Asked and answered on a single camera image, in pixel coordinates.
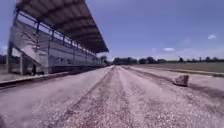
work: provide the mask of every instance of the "green grass field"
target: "green grass field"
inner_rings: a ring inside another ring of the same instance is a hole
[[[148,65],[142,65],[142,66],[224,73],[224,62],[219,62],[219,63],[148,64]]]

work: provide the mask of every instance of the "rock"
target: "rock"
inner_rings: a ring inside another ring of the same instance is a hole
[[[181,75],[173,81],[173,84],[177,86],[188,86],[189,75]]]

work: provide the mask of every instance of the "gravel surface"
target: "gravel surface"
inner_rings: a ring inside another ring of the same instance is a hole
[[[177,87],[164,79],[167,75],[116,66],[2,90],[0,123],[9,128],[224,127],[223,97],[214,93],[222,89],[206,93],[199,81]]]
[[[185,75],[186,73],[177,73],[171,71],[164,70],[155,70],[150,68],[137,68],[137,67],[129,67],[134,70],[138,70],[141,72],[151,73],[160,77],[165,77],[169,79],[175,79],[180,75]],[[211,93],[211,90],[215,90],[215,93],[222,93],[224,97],[224,78],[207,76],[207,75],[197,75],[197,74],[187,74],[190,76],[189,82],[199,85],[198,88],[201,91],[205,91],[206,93]]]

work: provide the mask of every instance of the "grandstand roof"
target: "grandstand roof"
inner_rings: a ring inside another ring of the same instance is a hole
[[[16,8],[92,52],[109,51],[85,0],[17,0]]]

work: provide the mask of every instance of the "blue sky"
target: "blue sky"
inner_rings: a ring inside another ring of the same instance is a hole
[[[14,0],[0,5],[4,51]],[[87,0],[110,50],[109,59],[224,58],[223,0]]]

